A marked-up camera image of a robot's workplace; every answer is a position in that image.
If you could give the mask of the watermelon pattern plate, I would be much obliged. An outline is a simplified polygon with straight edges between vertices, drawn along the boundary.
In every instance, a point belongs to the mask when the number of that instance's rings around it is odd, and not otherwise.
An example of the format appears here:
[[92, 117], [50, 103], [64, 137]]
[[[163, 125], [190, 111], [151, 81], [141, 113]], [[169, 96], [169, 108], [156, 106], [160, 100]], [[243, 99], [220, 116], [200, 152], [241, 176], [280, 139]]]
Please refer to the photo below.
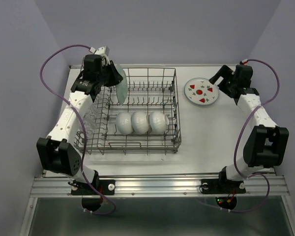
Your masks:
[[183, 91], [189, 102], [197, 106], [209, 106], [215, 103], [219, 97], [217, 85], [201, 77], [190, 79], [185, 84]]

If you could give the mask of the light green flower plate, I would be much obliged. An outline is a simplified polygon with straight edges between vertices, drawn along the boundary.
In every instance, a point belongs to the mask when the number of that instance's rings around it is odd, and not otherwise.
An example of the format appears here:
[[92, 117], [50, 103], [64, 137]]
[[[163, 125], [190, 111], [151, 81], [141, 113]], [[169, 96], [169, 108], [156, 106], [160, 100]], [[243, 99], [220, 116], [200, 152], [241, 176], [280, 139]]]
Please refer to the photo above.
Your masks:
[[116, 93], [119, 105], [123, 105], [128, 94], [127, 77], [123, 68], [119, 64], [117, 64], [115, 67], [119, 75], [122, 76], [122, 81], [116, 85]]

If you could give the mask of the white ribbed bowl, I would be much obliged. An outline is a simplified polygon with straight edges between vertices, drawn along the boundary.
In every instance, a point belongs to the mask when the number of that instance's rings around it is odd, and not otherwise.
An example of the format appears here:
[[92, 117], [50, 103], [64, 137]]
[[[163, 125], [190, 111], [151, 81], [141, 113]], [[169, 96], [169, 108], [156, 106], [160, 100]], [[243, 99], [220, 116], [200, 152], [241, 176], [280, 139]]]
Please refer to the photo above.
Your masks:
[[168, 116], [161, 112], [150, 113], [149, 122], [155, 134], [163, 134], [169, 126]]
[[116, 127], [122, 135], [129, 135], [133, 132], [131, 114], [118, 113], [116, 117]]
[[149, 131], [150, 124], [147, 114], [144, 112], [136, 111], [131, 115], [131, 123], [134, 131], [137, 134], [145, 134]]

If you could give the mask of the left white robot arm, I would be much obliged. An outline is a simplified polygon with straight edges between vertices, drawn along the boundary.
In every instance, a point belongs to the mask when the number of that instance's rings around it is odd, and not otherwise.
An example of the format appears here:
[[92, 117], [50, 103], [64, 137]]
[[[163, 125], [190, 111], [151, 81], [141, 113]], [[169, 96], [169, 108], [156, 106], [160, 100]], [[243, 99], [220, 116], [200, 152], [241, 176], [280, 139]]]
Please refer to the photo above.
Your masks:
[[99, 190], [98, 172], [83, 163], [85, 153], [74, 147], [78, 129], [85, 131], [83, 117], [102, 87], [112, 87], [123, 81], [114, 63], [105, 53], [84, 57], [83, 70], [74, 81], [69, 99], [55, 127], [36, 147], [44, 170], [72, 177], [88, 193]]

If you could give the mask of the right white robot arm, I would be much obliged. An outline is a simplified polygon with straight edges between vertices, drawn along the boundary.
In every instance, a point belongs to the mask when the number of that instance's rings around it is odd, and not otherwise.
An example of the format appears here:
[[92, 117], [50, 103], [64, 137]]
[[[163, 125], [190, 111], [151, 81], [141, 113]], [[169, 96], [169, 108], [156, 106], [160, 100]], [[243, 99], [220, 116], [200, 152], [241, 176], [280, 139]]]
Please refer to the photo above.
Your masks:
[[221, 82], [218, 88], [232, 98], [235, 104], [246, 115], [246, 121], [239, 133], [242, 138], [247, 126], [252, 128], [243, 147], [241, 158], [237, 158], [240, 140], [237, 140], [234, 150], [233, 164], [224, 167], [215, 179], [203, 179], [199, 190], [203, 194], [245, 193], [244, 180], [254, 176], [263, 168], [280, 166], [283, 162], [289, 131], [280, 127], [268, 115], [260, 100], [259, 92], [251, 87], [253, 68], [242, 61], [232, 70], [223, 65], [209, 80], [215, 84]]

